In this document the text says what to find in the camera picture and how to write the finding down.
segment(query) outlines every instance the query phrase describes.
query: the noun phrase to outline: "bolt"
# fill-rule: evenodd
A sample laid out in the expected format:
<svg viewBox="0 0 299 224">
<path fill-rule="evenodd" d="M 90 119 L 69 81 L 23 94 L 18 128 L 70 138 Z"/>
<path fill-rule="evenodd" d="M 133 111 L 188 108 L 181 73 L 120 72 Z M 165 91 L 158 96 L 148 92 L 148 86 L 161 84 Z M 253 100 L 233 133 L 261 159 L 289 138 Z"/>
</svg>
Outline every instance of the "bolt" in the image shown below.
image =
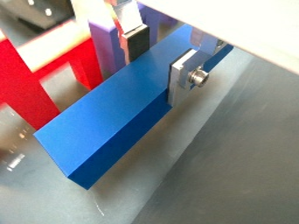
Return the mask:
<svg viewBox="0 0 299 224">
<path fill-rule="evenodd" d="M 192 83 L 196 87 L 201 88 L 209 78 L 209 74 L 205 73 L 201 68 L 196 68 L 189 73 L 189 83 Z"/>
</svg>

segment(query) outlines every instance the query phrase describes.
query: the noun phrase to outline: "red stand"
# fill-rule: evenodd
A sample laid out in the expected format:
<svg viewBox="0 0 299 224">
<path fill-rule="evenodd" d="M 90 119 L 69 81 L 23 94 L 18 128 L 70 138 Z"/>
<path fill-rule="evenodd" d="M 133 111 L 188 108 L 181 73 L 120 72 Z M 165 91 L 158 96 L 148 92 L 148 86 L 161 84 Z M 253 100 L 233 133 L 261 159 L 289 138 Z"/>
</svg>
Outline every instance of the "red stand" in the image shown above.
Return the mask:
<svg viewBox="0 0 299 224">
<path fill-rule="evenodd" d="M 38 129 L 59 111 L 6 38 L 0 41 L 0 49 L 0 103 L 6 102 Z"/>
<path fill-rule="evenodd" d="M 102 77 L 92 38 L 87 38 L 79 45 L 49 62 L 46 66 L 34 71 L 34 79 L 39 80 L 43 78 L 67 62 L 77 81 L 87 90 L 93 89 L 102 82 Z"/>
</svg>

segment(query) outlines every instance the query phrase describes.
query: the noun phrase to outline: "dark gray surface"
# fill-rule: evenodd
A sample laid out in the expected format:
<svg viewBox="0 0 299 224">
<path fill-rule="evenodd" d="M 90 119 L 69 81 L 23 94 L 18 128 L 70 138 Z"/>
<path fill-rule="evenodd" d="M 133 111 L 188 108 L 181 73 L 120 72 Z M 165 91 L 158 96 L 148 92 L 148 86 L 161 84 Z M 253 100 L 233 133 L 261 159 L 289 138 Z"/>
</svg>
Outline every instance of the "dark gray surface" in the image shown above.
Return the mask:
<svg viewBox="0 0 299 224">
<path fill-rule="evenodd" d="M 0 7 L 0 30 L 9 38 L 14 46 L 19 46 L 38 36 L 23 24 L 13 19 Z"/>
<path fill-rule="evenodd" d="M 133 223 L 299 223 L 299 77 L 254 59 Z"/>
</svg>

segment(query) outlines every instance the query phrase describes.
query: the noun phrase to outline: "silver bracket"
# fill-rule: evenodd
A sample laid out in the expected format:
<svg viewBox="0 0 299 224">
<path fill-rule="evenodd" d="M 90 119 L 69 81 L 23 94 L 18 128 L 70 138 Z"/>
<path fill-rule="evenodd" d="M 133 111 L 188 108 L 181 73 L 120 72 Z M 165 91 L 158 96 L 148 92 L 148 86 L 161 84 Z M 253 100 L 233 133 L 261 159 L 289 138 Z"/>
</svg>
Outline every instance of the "silver bracket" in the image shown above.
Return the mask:
<svg viewBox="0 0 299 224">
<path fill-rule="evenodd" d="M 118 31 L 118 43 L 128 64 L 149 49 L 149 27 L 142 24 L 136 0 L 105 0 L 105 2 Z"/>
<path fill-rule="evenodd" d="M 181 103 L 193 86 L 204 86 L 209 74 L 201 70 L 201 65 L 222 46 L 222 42 L 202 33 L 200 36 L 200 50 L 188 50 L 170 64 L 168 103 L 172 107 Z"/>
</svg>

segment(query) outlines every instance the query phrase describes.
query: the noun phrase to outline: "blue metal part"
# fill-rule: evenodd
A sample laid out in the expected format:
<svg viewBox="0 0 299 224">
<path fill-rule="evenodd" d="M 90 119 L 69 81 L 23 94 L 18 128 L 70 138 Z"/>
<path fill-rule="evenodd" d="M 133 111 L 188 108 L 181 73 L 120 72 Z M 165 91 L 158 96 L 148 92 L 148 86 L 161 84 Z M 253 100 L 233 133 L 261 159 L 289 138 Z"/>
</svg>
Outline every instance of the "blue metal part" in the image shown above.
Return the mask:
<svg viewBox="0 0 299 224">
<path fill-rule="evenodd" d="M 184 25 L 34 133 L 65 176 L 85 189 L 170 109 L 168 69 L 190 48 L 190 29 Z M 210 68 L 217 61 L 206 63 Z"/>
</svg>

